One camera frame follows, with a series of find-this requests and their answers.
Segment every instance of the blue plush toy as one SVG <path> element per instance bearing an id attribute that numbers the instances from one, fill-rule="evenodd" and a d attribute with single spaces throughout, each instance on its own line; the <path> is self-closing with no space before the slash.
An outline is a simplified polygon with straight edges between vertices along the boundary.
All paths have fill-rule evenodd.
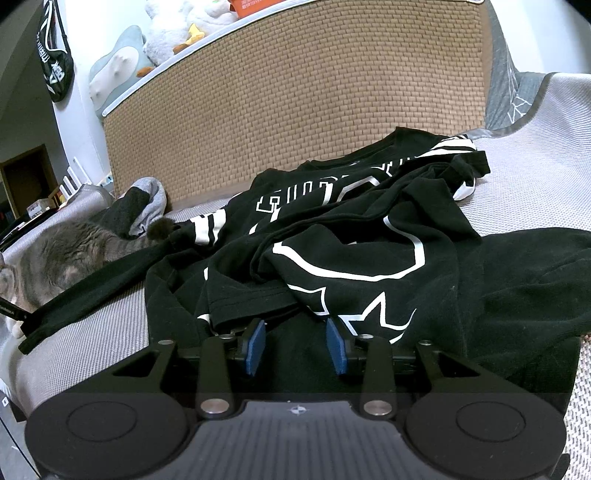
<path id="1" fill-rule="evenodd" d="M 144 42 L 142 30 L 132 25 L 119 36 L 113 50 L 90 69 L 90 98 L 99 118 L 107 106 L 139 80 L 138 70 L 154 66 L 144 53 Z"/>

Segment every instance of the white plush toy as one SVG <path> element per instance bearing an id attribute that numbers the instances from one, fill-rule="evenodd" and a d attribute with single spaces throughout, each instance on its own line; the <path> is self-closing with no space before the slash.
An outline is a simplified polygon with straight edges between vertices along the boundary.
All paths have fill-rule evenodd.
<path id="1" fill-rule="evenodd" d="M 193 9 L 187 16 L 187 23 L 195 24 L 206 37 L 238 20 L 238 14 L 230 11 L 228 0 L 189 1 L 193 4 Z"/>
<path id="2" fill-rule="evenodd" d="M 155 65 L 172 57 L 173 48 L 187 40 L 187 16 L 192 9 L 190 0 L 146 0 L 145 10 L 152 24 L 146 33 L 144 52 Z"/>

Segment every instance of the doorway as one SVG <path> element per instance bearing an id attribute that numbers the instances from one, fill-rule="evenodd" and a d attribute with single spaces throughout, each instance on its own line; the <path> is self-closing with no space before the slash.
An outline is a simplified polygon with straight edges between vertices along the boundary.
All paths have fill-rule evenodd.
<path id="1" fill-rule="evenodd" d="M 0 172 L 15 217 L 24 215 L 35 201 L 48 198 L 58 186 L 45 145 L 2 163 Z"/>

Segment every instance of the hanging bag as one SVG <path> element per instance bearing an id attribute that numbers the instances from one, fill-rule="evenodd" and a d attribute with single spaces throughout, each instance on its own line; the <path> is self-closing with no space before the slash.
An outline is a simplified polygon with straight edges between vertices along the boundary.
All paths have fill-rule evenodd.
<path id="1" fill-rule="evenodd" d="M 59 24 L 65 50 L 57 46 L 57 24 Z M 37 30 L 37 51 L 51 100 L 54 103 L 61 102 L 74 80 L 74 60 L 70 54 L 70 46 L 61 23 L 56 0 L 48 0 L 43 7 Z"/>

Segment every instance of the cat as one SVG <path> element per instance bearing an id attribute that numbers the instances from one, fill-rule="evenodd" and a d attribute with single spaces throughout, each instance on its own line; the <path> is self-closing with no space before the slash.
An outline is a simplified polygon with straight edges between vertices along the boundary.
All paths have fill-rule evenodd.
<path id="1" fill-rule="evenodd" d="M 42 232 L 15 265 L 0 252 L 0 297 L 33 312 L 105 264 L 165 240 L 174 228 L 171 219 L 160 218 L 146 235 L 126 240 L 94 223 L 58 223 Z M 14 337 L 22 337 L 22 322 L 6 317 L 5 323 Z"/>

